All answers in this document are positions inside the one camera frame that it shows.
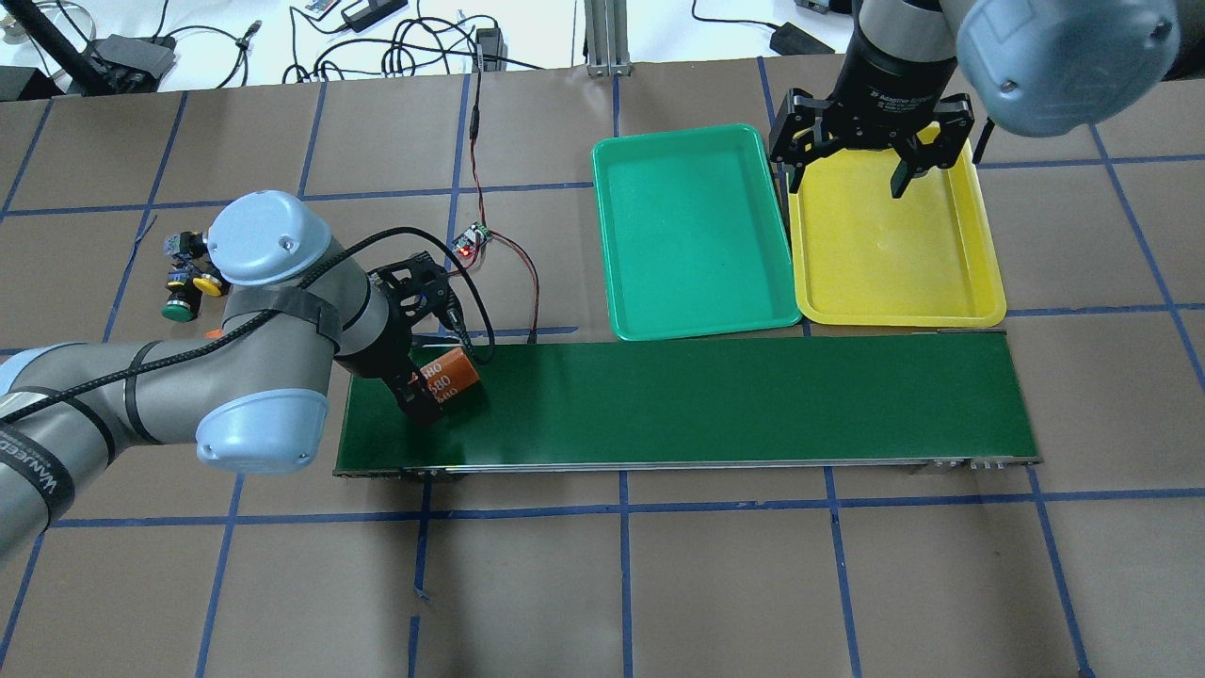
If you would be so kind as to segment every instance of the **green button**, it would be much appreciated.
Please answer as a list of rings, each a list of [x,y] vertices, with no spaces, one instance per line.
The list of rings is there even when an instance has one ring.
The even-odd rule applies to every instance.
[[[188,309],[188,306],[182,306],[180,303],[164,303],[164,306],[159,308],[159,313],[175,322],[192,322],[193,319],[193,313]]]

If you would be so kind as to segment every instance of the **metal stand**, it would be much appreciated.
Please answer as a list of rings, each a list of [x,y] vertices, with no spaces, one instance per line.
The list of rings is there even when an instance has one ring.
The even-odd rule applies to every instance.
[[[631,75],[627,0],[586,0],[586,71],[590,77]]]

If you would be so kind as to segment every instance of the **green conveyor belt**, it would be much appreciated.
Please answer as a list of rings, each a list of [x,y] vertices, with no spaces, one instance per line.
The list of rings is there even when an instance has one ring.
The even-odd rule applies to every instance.
[[[353,379],[335,474],[1039,461],[1003,332],[505,346],[480,372],[427,431]]]

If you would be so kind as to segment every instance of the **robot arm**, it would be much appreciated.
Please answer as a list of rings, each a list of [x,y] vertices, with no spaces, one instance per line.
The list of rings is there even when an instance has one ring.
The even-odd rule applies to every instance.
[[[769,159],[792,171],[845,148],[894,148],[892,195],[952,166],[974,124],[970,98],[941,98],[962,64],[988,114],[1024,136],[1056,136],[1125,108],[1168,73],[1180,16],[1197,0],[863,0],[833,93],[792,89],[770,132]],[[1192,23],[1192,30],[1205,30]],[[1200,35],[1191,35],[1195,43]],[[941,128],[923,143],[917,132]]]
[[[419,424],[440,417],[416,378],[411,326],[430,313],[464,323],[425,252],[390,266],[400,279],[369,276],[321,218],[275,190],[231,202],[207,246],[236,285],[218,341],[60,344],[0,365],[0,560],[131,446],[196,441],[202,462],[240,473],[306,467],[333,360],[383,379]],[[402,306],[402,294],[419,300]]]

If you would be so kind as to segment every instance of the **red wire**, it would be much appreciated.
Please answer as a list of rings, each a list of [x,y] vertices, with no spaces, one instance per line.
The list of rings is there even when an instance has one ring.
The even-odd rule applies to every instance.
[[[531,285],[535,288],[535,291],[531,295],[531,331],[535,331],[536,328],[540,326],[540,273],[536,272],[531,257],[528,255],[527,249],[524,249],[522,244],[501,232],[498,232],[496,230],[492,232],[494,234],[494,237],[502,242],[502,244],[513,249],[515,253],[523,259],[523,263],[528,266],[528,272],[531,273]]]
[[[486,194],[481,189],[481,177],[477,176],[477,140],[476,138],[469,140],[469,166],[472,167],[472,183],[477,187],[477,212],[481,214],[481,223],[482,223],[482,225],[484,225],[486,228],[489,228],[489,222],[486,220]],[[535,263],[531,261],[531,257],[528,255],[527,249],[524,249],[523,246],[521,246],[518,242],[511,240],[510,237],[502,235],[501,232],[498,232],[496,230],[490,229],[489,232],[494,237],[496,237],[498,240],[500,240],[502,242],[502,244],[506,244],[507,247],[510,247],[511,249],[513,249],[515,253],[518,254],[518,257],[521,259],[523,259],[523,264],[527,265],[528,272],[531,273],[531,285],[534,287],[534,291],[531,294],[531,331],[534,332],[536,330],[536,328],[540,326],[540,273],[536,272],[536,270],[535,270]],[[478,244],[478,247],[477,247],[478,252],[484,246],[486,246],[486,242],[481,242]],[[474,255],[472,260],[476,261],[477,257]]]

